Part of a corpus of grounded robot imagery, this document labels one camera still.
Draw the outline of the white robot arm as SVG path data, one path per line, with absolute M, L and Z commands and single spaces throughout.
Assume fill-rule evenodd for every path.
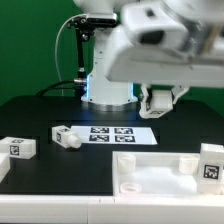
M 142 117 L 173 109 L 192 87 L 224 87 L 224 0 L 73 0 L 96 27 L 82 100 L 100 109 L 136 101 Z

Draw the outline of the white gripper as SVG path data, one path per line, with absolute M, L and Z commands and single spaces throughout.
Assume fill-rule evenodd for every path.
M 174 86 L 171 89 L 174 103 L 189 87 L 224 87 L 223 56 L 193 57 L 156 46 L 136 45 L 121 26 L 111 33 L 104 59 L 104 75 L 109 81 L 142 84 L 142 112 L 151 109 L 152 100 L 152 91 L 145 84 Z

